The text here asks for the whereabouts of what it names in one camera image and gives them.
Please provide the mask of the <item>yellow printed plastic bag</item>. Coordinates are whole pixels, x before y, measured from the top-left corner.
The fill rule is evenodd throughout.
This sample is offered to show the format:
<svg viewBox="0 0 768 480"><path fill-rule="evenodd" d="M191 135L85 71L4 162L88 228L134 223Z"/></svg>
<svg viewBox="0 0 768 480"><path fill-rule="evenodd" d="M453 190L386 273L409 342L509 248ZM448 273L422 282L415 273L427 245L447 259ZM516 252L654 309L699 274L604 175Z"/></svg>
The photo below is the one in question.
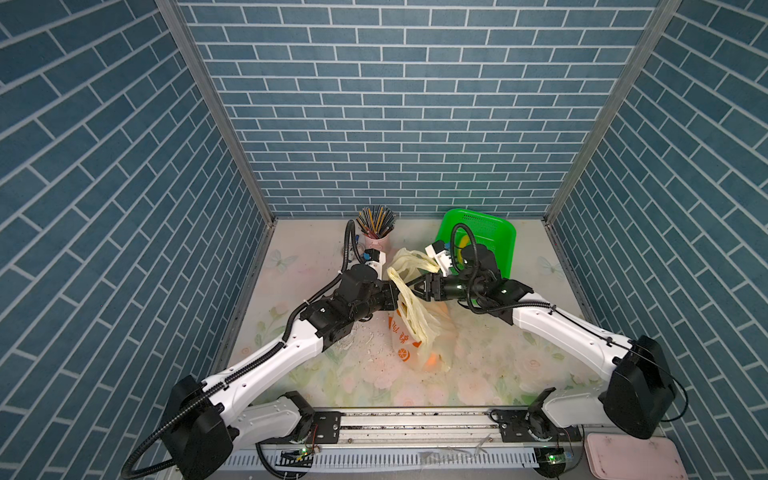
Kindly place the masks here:
<svg viewBox="0 0 768 480"><path fill-rule="evenodd" d="M446 302L427 302L406 284L423 273L438 273L438 264L425 253L401 248L386 273L395 284L396 310L388 328L396 356L415 371L451 369L457 329Z"/></svg>

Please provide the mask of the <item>bundle of coloured pencils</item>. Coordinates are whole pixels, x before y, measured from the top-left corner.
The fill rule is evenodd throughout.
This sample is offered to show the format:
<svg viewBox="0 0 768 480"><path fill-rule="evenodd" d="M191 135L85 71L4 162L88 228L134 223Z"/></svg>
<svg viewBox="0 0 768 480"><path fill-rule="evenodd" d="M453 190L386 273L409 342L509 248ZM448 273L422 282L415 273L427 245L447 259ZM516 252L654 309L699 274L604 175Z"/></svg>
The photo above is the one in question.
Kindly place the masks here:
<svg viewBox="0 0 768 480"><path fill-rule="evenodd" d="M383 239L394 229L395 220L395 214L389 207L377 205L360 210L356 223L366 237Z"/></svg>

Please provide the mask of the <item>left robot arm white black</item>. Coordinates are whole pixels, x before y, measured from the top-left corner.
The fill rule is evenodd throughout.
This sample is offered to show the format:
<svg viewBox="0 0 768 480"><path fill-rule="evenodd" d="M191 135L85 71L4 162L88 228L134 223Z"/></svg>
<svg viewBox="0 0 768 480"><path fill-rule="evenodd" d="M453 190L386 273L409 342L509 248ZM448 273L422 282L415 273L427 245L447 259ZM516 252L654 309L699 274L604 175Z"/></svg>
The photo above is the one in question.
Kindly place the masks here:
<svg viewBox="0 0 768 480"><path fill-rule="evenodd" d="M295 367L349 335L353 325L395 307L397 288L370 261L343 272L336 290L309 302L282 337L204 380L188 375L171 389L160 436L171 463L186 479L205 479L248 443L304 438L314 413L289 392L261 406L253 401Z"/></svg>

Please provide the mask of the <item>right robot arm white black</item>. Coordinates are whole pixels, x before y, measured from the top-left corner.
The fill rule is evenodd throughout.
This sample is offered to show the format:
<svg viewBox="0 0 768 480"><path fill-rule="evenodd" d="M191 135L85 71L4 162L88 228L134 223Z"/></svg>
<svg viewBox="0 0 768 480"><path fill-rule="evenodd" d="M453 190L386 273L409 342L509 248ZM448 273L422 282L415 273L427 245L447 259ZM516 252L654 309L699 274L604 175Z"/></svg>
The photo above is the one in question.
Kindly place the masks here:
<svg viewBox="0 0 768 480"><path fill-rule="evenodd" d="M460 254L443 241L426 248L434 269L409 287L426 301L465 300L472 312L490 314L535 334L589 367L602 384L574 390L545 389L529 408L533 435L555 427L613 425L639 439L650 438L677 397L676 379L662 347L642 335L630 339L562 311L533 288L505 278L483 245Z"/></svg>

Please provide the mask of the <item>green plastic basket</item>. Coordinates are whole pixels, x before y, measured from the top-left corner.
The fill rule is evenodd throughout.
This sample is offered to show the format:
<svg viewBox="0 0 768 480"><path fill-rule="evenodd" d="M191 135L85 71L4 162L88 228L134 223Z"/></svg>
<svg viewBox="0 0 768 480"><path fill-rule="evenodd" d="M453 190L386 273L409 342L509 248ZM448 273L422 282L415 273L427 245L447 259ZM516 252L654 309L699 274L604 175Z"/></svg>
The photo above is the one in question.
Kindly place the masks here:
<svg viewBox="0 0 768 480"><path fill-rule="evenodd" d="M494 253L501 274L508 278L517 237L515 226L507 220L489 214L452 209L444 215L436 239L448 243L451 231L457 223L467 225L475 239Z"/></svg>

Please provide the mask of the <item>pink pencil cup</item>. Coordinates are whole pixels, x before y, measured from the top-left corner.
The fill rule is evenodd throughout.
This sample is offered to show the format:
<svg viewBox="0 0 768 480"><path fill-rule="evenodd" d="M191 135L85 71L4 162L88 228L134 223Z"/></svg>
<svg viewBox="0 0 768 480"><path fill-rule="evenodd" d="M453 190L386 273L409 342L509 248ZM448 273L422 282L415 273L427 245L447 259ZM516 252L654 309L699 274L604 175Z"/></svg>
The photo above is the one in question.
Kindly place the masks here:
<svg viewBox="0 0 768 480"><path fill-rule="evenodd" d="M390 251L390 235L383 238L373 238L367 235L363 236L365 249L373 249L386 254Z"/></svg>

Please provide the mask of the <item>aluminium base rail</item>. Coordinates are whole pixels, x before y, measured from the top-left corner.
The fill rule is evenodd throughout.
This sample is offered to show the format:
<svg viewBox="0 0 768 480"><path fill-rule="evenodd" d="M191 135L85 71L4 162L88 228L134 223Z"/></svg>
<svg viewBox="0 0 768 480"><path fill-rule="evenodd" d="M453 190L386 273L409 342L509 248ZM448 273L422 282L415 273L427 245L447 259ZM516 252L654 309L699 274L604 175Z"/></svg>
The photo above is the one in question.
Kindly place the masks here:
<svg viewBox="0 0 768 480"><path fill-rule="evenodd" d="M620 456L652 446L603 425L542 430L524 408L313 409L280 398L225 422L218 411L164 443L184 479L269 467L279 477L438 469L533 469L555 478L607 443Z"/></svg>

